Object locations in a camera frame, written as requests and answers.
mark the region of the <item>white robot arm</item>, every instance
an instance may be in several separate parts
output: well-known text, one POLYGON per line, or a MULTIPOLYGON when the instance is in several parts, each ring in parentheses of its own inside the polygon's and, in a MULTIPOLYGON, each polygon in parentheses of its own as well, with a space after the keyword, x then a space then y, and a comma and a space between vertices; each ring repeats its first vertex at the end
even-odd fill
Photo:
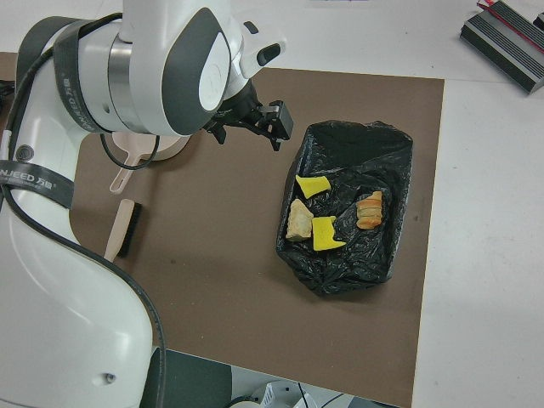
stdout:
POLYGON ((1 408, 138 407, 151 322, 163 340, 141 287, 71 231, 77 156, 89 132, 189 136, 205 128, 223 143, 224 126, 237 126, 277 150, 292 130, 283 103, 263 107, 251 84, 285 49, 280 37, 261 39, 258 24, 234 19, 227 0, 123 7, 122 20, 46 19, 20 50, 0 150, 1 408))

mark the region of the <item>yellow sponge piece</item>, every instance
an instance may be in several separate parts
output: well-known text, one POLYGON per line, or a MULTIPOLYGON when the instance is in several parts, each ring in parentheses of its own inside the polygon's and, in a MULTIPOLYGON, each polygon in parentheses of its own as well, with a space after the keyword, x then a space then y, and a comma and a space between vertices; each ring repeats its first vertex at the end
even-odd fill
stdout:
POLYGON ((312 218, 312 230, 314 234, 314 251, 325 251, 343 247, 345 242, 334 241, 334 227, 332 223, 336 217, 312 218))
POLYGON ((317 193, 320 193, 321 191, 331 189, 331 183, 329 183, 329 180, 325 176, 300 177, 297 175, 295 176, 295 179, 297 179, 298 185, 300 185, 300 188, 303 191, 304 197, 306 198, 315 196, 317 193))

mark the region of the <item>black plastic bag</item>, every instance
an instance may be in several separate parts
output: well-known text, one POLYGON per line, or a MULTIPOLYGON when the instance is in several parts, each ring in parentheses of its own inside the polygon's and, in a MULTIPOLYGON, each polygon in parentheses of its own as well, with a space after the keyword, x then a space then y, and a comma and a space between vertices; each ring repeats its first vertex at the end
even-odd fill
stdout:
POLYGON ((410 136, 382 122, 329 121, 308 127, 286 181, 276 239, 278 255, 318 295, 367 288, 391 278, 411 176, 410 136), (295 175, 326 176, 331 190, 304 198, 295 175), (356 225, 356 202, 380 190, 382 224, 356 225), (336 241, 346 245, 316 252, 310 238, 285 239, 290 205, 300 199, 316 217, 334 215, 336 241))

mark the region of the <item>bread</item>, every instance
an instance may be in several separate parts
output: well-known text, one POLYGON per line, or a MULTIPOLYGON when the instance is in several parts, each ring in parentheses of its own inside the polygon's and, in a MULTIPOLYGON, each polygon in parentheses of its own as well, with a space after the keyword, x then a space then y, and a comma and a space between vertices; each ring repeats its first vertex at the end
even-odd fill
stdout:
POLYGON ((303 241, 312 236, 312 218, 314 214, 306 208, 298 198, 291 203, 291 211, 287 219, 286 239, 303 241))
POLYGON ((381 191, 374 191, 370 197, 357 202, 357 226, 362 230, 373 230, 382 223, 381 191))

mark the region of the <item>red wire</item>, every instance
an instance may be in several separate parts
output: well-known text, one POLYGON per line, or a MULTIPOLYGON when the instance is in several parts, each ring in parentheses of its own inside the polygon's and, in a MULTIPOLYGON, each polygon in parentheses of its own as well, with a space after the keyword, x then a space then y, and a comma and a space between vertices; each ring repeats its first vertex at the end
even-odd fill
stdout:
POLYGON ((482 4, 482 3, 477 3, 478 7, 480 7, 481 9, 483 10, 486 10, 486 11, 489 11, 490 14, 495 17, 496 19, 498 19, 499 21, 501 21, 502 23, 504 23, 504 25, 506 27, 508 27, 510 30, 514 31, 516 34, 518 34, 520 37, 522 37, 526 42, 530 43, 533 47, 535 47, 536 49, 538 49, 541 53, 544 54, 544 48, 541 47, 539 44, 537 44, 536 42, 534 42, 531 38, 527 37, 523 32, 521 32, 520 30, 518 30, 516 27, 514 27, 512 24, 510 24, 508 21, 506 21, 500 14, 498 14, 493 8, 489 7, 489 6, 486 6, 485 4, 482 4))

